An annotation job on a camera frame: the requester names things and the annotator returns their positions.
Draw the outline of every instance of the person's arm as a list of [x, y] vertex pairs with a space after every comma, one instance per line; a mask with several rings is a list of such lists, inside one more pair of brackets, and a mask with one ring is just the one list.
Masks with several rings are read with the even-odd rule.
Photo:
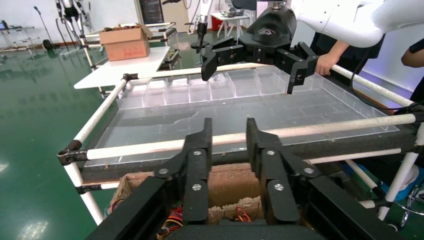
[[407, 67], [421, 68], [424, 67], [424, 49], [412, 53], [409, 49], [402, 56], [402, 63]]
[[402, 63], [412, 68], [424, 67], [424, 38], [410, 46], [402, 56]]
[[342, 56], [343, 52], [349, 47], [349, 44], [338, 40], [334, 46], [332, 46], [329, 53], [321, 55], [318, 58], [315, 72], [319, 75], [329, 75], [330, 69], [337, 64]]

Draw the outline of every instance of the green epoxy floor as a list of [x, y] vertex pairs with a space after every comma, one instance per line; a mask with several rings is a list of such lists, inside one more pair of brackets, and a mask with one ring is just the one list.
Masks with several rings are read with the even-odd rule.
[[[199, 61], [190, 48], [196, 38], [179, 35], [183, 68]], [[216, 33], [208, 33], [205, 40], [213, 42]], [[84, 239], [96, 225], [55, 156], [102, 98], [97, 89], [73, 88], [91, 72], [83, 51], [66, 60], [50, 58], [41, 49], [36, 52], [35, 60], [27, 51], [0, 59], [0, 239]], [[91, 54], [94, 62], [103, 58], [95, 49]], [[93, 195], [103, 209], [113, 193], [111, 189]], [[401, 214], [394, 206], [389, 217], [399, 220]], [[402, 234], [424, 239], [423, 220], [411, 215]]]

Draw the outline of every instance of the white table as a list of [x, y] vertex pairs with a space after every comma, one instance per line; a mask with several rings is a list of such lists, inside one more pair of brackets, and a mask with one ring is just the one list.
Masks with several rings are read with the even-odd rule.
[[[236, 26], [237, 42], [239, 40], [240, 33], [241, 33], [241, 35], [243, 35], [243, 31], [242, 31], [242, 27], [240, 25], [240, 21], [245, 20], [247, 26], [250, 26], [250, 24], [251, 24], [250, 23], [250, 17], [246, 14], [241, 15], [241, 16], [227, 17], [227, 16], [223, 16], [220, 12], [213, 12], [210, 15], [212, 17], [222, 21], [221, 27], [218, 30], [218, 34], [217, 34], [218, 37], [220, 36], [220, 32], [221, 32], [222, 28], [224, 28], [225, 36], [228, 37], [231, 33], [231, 30], [233, 30], [233, 27]], [[227, 32], [227, 24], [226, 23], [229, 23], [231, 25], [228, 32]]]
[[152, 47], [147, 57], [108, 61], [75, 84], [75, 89], [115, 86], [124, 74], [151, 75], [156, 72], [170, 50], [169, 46]]

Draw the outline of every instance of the brown cardboard box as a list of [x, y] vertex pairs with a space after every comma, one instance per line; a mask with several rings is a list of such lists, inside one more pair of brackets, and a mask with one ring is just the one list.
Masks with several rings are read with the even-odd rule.
[[[120, 180], [110, 204], [128, 197], [153, 172], [128, 173]], [[208, 223], [217, 224], [219, 220], [234, 219], [238, 216], [236, 207], [242, 207], [252, 220], [263, 219], [259, 180], [252, 172], [249, 163], [213, 166], [207, 180]]]
[[150, 54], [149, 38], [152, 32], [145, 26], [139, 28], [103, 31], [100, 44], [104, 45], [109, 61], [144, 58]]

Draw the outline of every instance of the person's hand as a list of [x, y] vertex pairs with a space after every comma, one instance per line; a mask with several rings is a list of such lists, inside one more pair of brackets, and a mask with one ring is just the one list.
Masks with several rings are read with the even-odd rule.
[[337, 64], [340, 56], [338, 54], [327, 53], [321, 55], [316, 63], [315, 72], [321, 76], [330, 75], [330, 69]]

